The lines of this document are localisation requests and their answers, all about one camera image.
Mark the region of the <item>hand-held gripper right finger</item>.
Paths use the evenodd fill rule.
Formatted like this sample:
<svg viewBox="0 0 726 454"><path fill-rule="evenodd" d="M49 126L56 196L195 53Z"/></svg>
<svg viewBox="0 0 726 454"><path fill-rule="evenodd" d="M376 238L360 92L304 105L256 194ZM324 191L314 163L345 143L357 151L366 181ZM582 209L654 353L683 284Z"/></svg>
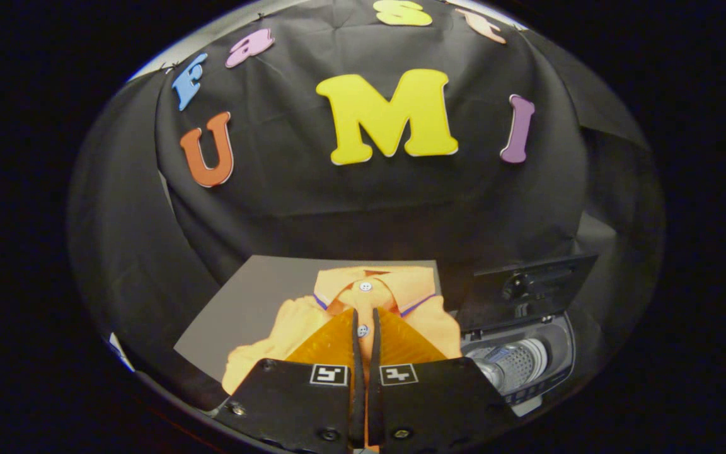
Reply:
<svg viewBox="0 0 726 454"><path fill-rule="evenodd" d="M470 358L447 359L400 316L374 316L367 443L380 451L469 451L519 418Z"/></svg>

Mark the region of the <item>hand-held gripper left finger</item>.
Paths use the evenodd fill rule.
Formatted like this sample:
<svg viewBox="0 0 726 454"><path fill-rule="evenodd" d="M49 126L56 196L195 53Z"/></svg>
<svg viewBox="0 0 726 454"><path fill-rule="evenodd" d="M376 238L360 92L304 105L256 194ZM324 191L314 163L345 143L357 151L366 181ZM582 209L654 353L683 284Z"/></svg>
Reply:
<svg viewBox="0 0 726 454"><path fill-rule="evenodd" d="M357 312L347 310L294 359L260 359L214 419L268 449L363 448L366 382L357 327Z"/></svg>

